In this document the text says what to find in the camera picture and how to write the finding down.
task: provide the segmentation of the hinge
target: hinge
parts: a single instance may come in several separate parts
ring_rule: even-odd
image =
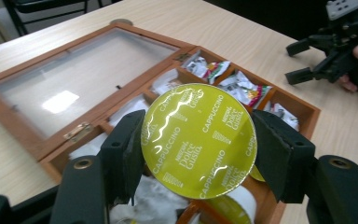
[[[77,142],[83,138],[87,133],[92,131],[93,127],[87,122],[77,125],[71,132],[65,134],[63,137],[67,140]]]
[[[179,55],[175,58],[175,60],[182,63],[182,62],[184,62],[186,59],[188,59],[190,56],[191,56],[191,54],[189,54],[189,53],[179,54]]]

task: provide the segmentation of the glass lid panel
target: glass lid panel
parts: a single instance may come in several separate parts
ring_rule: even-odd
[[[177,50],[112,29],[0,81],[0,95],[48,138]]]

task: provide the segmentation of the table surface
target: table surface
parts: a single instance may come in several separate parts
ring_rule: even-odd
[[[316,49],[289,57],[295,40],[201,0],[125,0],[0,45],[0,72],[104,27],[114,19],[200,45],[319,107],[311,141],[316,157],[333,154],[358,164],[358,92],[326,80],[296,86],[284,74],[324,59]],[[11,204],[54,186],[45,171],[0,124],[0,194]],[[308,223],[306,203],[287,205],[282,223]]]

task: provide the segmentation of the green lid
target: green lid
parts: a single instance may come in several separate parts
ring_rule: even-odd
[[[167,91],[145,115],[142,151],[155,178],[173,192],[209,199],[235,189],[256,156],[255,127],[234,97],[214,86]]]

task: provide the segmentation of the dark background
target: dark background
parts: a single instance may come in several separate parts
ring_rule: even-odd
[[[206,0],[294,39],[328,24],[326,0]]]

